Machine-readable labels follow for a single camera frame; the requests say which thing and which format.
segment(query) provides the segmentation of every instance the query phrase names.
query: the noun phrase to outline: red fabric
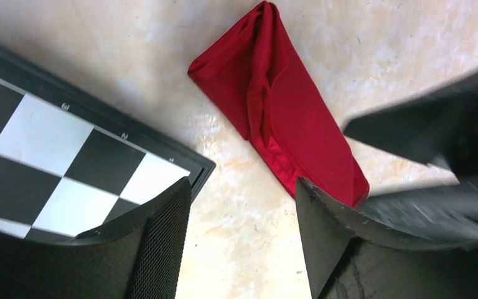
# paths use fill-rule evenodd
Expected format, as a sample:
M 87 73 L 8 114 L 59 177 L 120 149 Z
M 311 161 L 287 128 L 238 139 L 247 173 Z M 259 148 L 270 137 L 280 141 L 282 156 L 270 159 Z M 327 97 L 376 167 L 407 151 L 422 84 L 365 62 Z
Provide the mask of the red fabric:
M 292 197 L 300 176 L 348 206 L 367 196 L 367 180 L 274 4 L 257 5 L 195 59 L 188 74 Z

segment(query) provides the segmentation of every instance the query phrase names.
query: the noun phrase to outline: marble tabletop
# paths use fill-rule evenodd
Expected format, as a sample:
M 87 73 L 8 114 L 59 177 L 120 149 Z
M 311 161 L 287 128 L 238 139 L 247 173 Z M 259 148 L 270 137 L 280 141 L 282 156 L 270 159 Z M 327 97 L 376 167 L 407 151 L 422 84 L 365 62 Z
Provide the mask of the marble tabletop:
M 177 298 L 310 298 L 293 199 L 186 76 L 258 2 L 0 0 L 0 44 L 217 163 L 192 206 Z M 339 125 L 478 68 L 478 1 L 274 2 Z M 453 180 L 349 142 L 372 192 Z

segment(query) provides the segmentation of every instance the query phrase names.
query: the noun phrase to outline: chessboard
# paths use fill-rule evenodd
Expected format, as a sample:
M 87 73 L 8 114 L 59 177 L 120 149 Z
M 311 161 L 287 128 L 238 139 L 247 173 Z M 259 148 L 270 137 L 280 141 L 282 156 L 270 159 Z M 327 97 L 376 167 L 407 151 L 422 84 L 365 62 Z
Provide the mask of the chessboard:
M 106 115 L 108 108 L 88 107 L 57 88 L 36 95 L 32 80 L 16 85 L 21 72 L 2 65 L 3 232 L 43 242 L 69 239 L 152 200 L 185 176 L 195 196 L 215 167 L 157 132 L 145 134 L 123 117 Z

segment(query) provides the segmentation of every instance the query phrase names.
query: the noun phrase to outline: checkered board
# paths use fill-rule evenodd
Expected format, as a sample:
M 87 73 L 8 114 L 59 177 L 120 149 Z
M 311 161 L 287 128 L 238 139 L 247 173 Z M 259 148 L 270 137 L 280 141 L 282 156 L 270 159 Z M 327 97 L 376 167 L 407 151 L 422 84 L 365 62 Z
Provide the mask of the checkered board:
M 190 171 L 0 79 L 0 230 L 55 241 L 138 207 Z

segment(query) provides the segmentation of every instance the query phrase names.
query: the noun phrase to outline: speckled stone surface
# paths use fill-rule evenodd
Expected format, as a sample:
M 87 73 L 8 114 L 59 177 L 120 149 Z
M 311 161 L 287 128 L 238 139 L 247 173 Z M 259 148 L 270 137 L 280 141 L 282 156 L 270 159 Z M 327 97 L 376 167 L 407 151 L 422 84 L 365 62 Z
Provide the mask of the speckled stone surface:
M 258 2 L 0 0 L 0 44 L 217 163 L 192 207 L 177 298 L 310 298 L 294 201 L 185 74 Z M 339 125 L 478 67 L 478 1 L 274 2 Z M 453 180 L 350 145 L 372 192 Z

